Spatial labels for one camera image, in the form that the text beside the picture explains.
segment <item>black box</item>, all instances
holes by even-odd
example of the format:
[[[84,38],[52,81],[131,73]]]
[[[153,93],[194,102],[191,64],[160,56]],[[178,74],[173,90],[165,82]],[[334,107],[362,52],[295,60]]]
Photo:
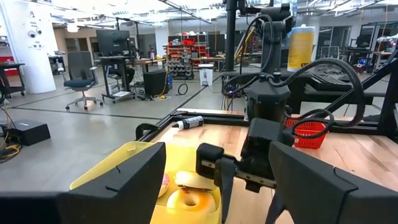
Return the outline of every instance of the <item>black box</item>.
[[[172,88],[172,76],[166,73],[166,69],[163,68],[144,74],[145,94],[150,96],[166,94]]]
[[[1,129],[4,135],[9,132],[9,138],[12,142],[19,142],[25,146],[31,146],[38,142],[51,138],[49,127],[47,124],[28,119],[22,119],[9,123],[9,130],[7,131],[7,124],[1,124]]]

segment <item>concrete floor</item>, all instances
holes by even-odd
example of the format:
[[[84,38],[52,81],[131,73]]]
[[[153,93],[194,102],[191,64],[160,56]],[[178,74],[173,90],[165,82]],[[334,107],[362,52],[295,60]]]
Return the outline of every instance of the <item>concrete floor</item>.
[[[18,156],[0,164],[0,191],[68,190],[69,185],[88,169],[125,142],[135,140],[135,128],[139,124],[156,123],[179,107],[219,110],[223,99],[219,93],[221,80],[215,81],[209,88],[202,88],[196,75],[194,80],[174,80],[174,87],[167,94],[171,98],[167,100],[135,99],[112,104],[105,99],[103,107],[89,103],[88,111],[84,111],[83,105],[71,105],[70,112],[67,112],[66,104],[79,98],[81,93],[65,90],[60,75],[54,76],[54,79],[57,90],[53,92],[26,96],[14,93],[9,99],[8,111],[14,121],[32,119],[47,123],[51,139],[24,147]],[[98,79],[99,85],[87,91],[87,96],[101,98],[105,92],[100,71]],[[177,95],[181,83],[188,85],[188,93],[183,96]],[[367,106],[366,115],[378,114],[382,101],[383,98],[375,98],[375,106]],[[327,104],[303,103],[302,113],[324,108]],[[235,99],[233,109],[243,111],[244,99]],[[353,116],[355,106],[344,105],[334,114]],[[4,113],[0,114],[0,119],[6,119]]]

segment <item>ceiling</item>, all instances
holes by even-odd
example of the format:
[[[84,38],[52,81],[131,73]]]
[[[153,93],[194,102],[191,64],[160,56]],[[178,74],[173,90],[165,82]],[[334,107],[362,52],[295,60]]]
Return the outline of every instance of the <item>ceiling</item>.
[[[56,26],[74,23],[78,26],[94,26],[113,29],[116,18],[130,19],[148,26],[176,19],[200,19],[211,23],[212,19],[225,17],[222,0],[21,0],[46,4],[51,7]],[[268,6],[269,0],[246,0],[254,7]],[[360,10],[385,8],[394,10],[396,0],[298,0],[297,14],[311,16],[349,16]]]

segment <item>white pillar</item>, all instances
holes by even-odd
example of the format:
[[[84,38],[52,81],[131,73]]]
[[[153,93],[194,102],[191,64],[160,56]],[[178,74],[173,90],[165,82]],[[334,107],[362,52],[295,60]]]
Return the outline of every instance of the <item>white pillar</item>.
[[[21,68],[26,91],[54,91],[46,46],[53,50],[57,42],[53,30],[49,29],[49,15],[44,16],[49,13],[48,6],[18,0],[0,0],[0,5],[13,57],[16,62],[25,64]]]
[[[166,54],[163,46],[169,42],[169,23],[161,23],[162,27],[155,28],[155,42],[156,42],[156,54],[163,56]]]
[[[320,17],[319,16],[311,16],[307,26],[315,27],[315,33],[313,36],[313,51],[311,56],[311,61],[314,61],[317,57],[317,47],[318,47],[318,38],[319,38],[319,30],[320,30]]]

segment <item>black case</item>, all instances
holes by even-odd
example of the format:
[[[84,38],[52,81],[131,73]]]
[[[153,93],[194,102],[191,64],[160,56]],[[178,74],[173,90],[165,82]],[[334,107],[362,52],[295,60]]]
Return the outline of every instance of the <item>black case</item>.
[[[51,138],[47,124],[28,119],[22,119],[12,123],[9,126],[9,137],[12,142],[20,142],[25,146],[31,146],[38,142]],[[2,124],[1,129],[4,134],[7,133],[7,124]]]

